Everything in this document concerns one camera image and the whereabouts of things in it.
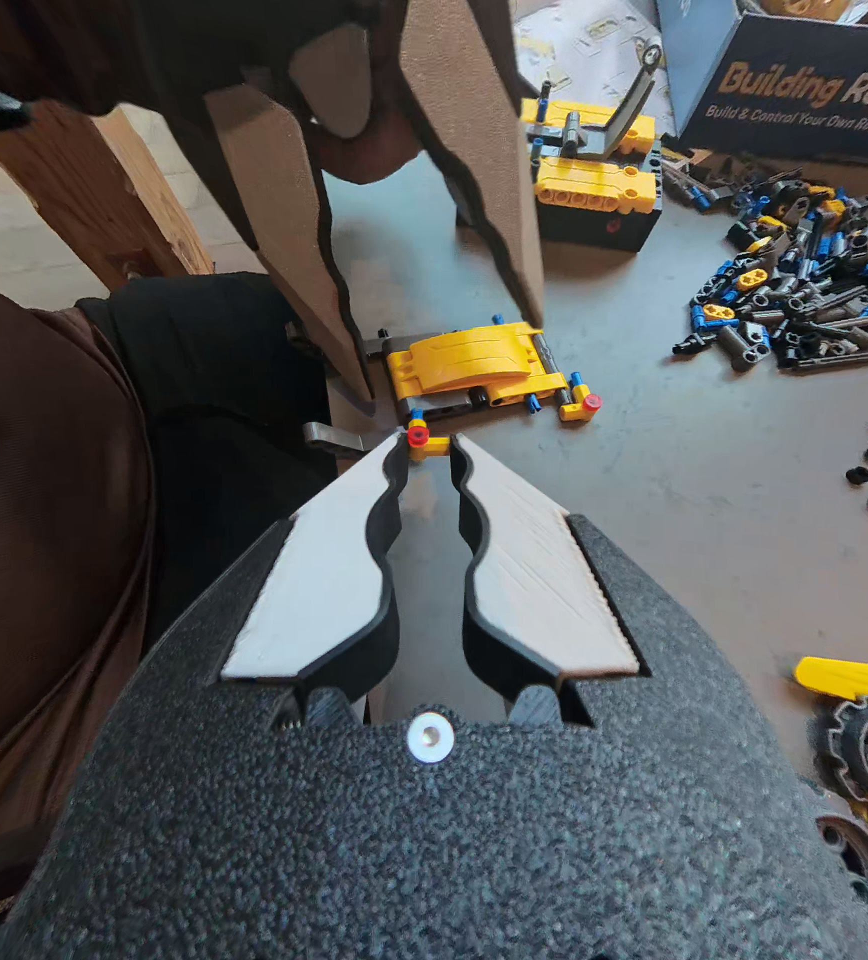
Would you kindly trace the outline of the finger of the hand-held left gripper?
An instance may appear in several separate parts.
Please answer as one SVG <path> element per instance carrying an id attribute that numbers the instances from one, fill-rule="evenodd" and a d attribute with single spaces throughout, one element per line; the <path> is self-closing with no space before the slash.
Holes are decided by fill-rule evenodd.
<path id="1" fill-rule="evenodd" d="M 259 259 L 350 403 L 374 409 L 363 339 L 333 256 L 330 202 L 300 120 L 245 83 L 210 92 L 204 103 Z"/>
<path id="2" fill-rule="evenodd" d="M 507 2 L 412 1 L 398 95 L 520 316 L 544 324 L 544 264 Z"/>

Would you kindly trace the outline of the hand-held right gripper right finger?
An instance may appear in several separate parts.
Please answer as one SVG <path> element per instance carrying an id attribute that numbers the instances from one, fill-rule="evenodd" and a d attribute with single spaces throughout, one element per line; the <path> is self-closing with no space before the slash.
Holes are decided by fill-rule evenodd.
<path id="1" fill-rule="evenodd" d="M 640 675 L 567 508 L 466 436 L 451 438 L 449 459 L 471 552 L 462 636 L 474 676 L 513 703 L 529 687 L 565 701 L 569 685 Z"/>

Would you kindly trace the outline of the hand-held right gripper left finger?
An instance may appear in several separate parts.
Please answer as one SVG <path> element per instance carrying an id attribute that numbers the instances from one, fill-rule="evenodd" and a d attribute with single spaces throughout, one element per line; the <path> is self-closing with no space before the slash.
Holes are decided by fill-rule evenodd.
<path id="1" fill-rule="evenodd" d="M 392 434 L 291 516 L 222 666 L 227 685 L 366 697 L 393 668 L 400 620 L 388 552 L 402 530 L 407 438 Z"/>

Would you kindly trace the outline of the yellow connector with blue pin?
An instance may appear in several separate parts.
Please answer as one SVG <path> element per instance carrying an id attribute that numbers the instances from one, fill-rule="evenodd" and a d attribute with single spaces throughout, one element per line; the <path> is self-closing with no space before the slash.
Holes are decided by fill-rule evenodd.
<path id="1" fill-rule="evenodd" d="M 559 419 L 564 424 L 589 423 L 595 415 L 586 414 L 582 402 L 590 393 L 594 393 L 579 371 L 572 371 L 567 378 L 567 389 L 562 394 L 562 402 L 558 408 Z"/>

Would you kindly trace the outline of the yellow and grey brick assembly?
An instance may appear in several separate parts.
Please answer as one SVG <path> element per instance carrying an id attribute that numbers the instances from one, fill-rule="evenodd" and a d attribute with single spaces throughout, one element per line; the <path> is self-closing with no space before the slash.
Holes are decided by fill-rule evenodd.
<path id="1" fill-rule="evenodd" d="M 368 358 L 382 361 L 405 430 L 413 415 L 434 421 L 521 404 L 530 414 L 554 399 L 569 375 L 557 364 L 542 329 L 524 321 L 423 337 L 378 336 Z"/>

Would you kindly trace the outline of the grey desk with wooden edge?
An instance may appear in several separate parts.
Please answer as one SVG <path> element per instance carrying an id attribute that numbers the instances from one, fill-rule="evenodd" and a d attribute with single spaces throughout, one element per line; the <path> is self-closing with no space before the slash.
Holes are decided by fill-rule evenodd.
<path id="1" fill-rule="evenodd" d="M 327 176 L 333 248 L 348 281 L 354 316 L 374 328 L 424 332 L 479 325 L 493 312 L 510 319 L 486 248 L 454 229 L 454 204 L 424 154 L 390 177 L 353 185 Z M 718 677 L 692 677 L 683 703 L 651 700 L 656 731 L 674 754 L 651 746 L 680 776 L 686 750 L 725 746 L 751 727 L 756 770 L 748 779 L 717 767 L 714 786 L 730 810 L 754 812 L 767 781 L 792 767 L 817 772 L 814 746 L 821 698 L 790 678 L 800 657 L 868 663 L 868 486 L 843 474 L 867 436 L 868 367 L 791 376 L 765 361 L 732 372 L 719 350 L 679 360 L 669 353 L 685 326 L 687 298 L 724 253 L 714 216 L 668 208 L 643 251 L 621 254 L 544 243 L 545 320 L 553 353 L 584 374 L 605 408 L 586 426 L 558 426 L 554 413 L 508 409 L 459 417 L 478 446 L 562 506 L 587 517 L 709 634 L 730 662 L 727 680 L 750 693 L 740 709 Z M 467 666 L 461 650 L 463 574 L 471 555 L 457 530 L 459 501 L 450 464 L 412 467 L 403 496 L 404 528 L 392 551 L 402 636 L 392 675 L 368 697 L 370 716 L 401 721 L 443 703 L 468 727 L 500 721 L 500 695 Z M 683 904 L 655 907 L 661 881 L 700 880 L 687 862 L 661 867 L 632 909 L 653 928 L 646 958 L 868 958 L 868 945 L 836 946 L 846 927 L 809 917 L 804 945 L 776 947 L 780 914 L 765 913 L 763 884 L 747 870 L 742 893 L 751 918 L 728 927 L 718 947 L 692 922 L 728 922 L 715 892 L 689 890 Z"/>

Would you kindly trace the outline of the black and yellow brick block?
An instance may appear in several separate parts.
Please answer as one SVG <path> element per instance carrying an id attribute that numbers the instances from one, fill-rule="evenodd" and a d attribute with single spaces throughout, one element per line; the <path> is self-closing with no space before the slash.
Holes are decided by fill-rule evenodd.
<path id="1" fill-rule="evenodd" d="M 520 120 L 541 239 L 639 252 L 663 210 L 661 142 L 644 113 L 661 65 L 653 42 L 615 107 L 557 100 L 546 77 Z"/>

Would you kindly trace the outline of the instruction booklet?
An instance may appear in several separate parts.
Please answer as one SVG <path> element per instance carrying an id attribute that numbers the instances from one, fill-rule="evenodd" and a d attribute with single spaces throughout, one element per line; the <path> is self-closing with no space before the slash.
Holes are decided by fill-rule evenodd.
<path id="1" fill-rule="evenodd" d="M 512 1 L 519 74 L 534 89 L 551 83 L 554 100 L 611 114 L 641 69 L 644 50 L 661 43 L 651 1 Z"/>

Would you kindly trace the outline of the yellow curved panel piece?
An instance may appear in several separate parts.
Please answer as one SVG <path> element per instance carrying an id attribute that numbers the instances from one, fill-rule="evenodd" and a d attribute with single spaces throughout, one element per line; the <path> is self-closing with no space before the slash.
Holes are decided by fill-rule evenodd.
<path id="1" fill-rule="evenodd" d="M 868 662 L 804 656 L 796 662 L 792 678 L 805 690 L 837 700 L 859 702 L 868 697 Z"/>

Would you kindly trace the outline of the blue cardboard kit box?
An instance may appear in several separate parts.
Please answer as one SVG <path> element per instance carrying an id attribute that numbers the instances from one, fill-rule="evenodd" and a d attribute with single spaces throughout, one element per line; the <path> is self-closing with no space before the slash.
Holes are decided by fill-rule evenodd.
<path id="1" fill-rule="evenodd" d="M 655 6 L 681 146 L 868 164 L 868 2 L 846 22 L 761 2 Z"/>

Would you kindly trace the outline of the pile of blue grey connectors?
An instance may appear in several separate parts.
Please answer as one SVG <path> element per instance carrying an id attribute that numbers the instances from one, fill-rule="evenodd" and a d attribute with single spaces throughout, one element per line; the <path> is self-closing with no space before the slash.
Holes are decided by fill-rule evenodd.
<path id="1" fill-rule="evenodd" d="M 693 294 L 672 358 L 717 348 L 745 374 L 772 358 L 807 376 L 868 366 L 868 196 L 750 153 L 665 148 L 662 184 L 732 217 L 731 256 Z"/>

